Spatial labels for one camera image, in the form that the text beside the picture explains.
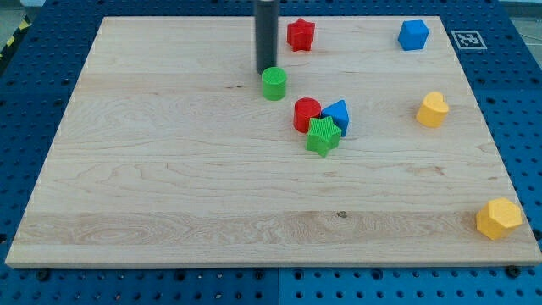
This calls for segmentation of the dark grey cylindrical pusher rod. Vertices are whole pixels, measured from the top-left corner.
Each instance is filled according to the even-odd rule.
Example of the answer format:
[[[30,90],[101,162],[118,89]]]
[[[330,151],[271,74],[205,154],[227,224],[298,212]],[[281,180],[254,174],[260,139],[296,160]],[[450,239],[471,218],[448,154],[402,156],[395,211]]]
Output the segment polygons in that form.
[[[256,0],[254,5],[256,68],[261,74],[277,62],[279,2]]]

